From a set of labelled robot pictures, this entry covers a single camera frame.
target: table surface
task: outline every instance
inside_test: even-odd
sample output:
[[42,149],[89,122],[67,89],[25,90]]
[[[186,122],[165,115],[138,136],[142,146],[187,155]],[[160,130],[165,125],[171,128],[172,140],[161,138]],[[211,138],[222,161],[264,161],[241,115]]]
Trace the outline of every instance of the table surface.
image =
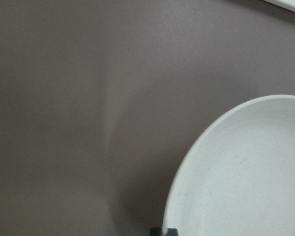
[[0,1],[0,236],[147,235],[230,108],[295,95],[295,13],[261,0]]

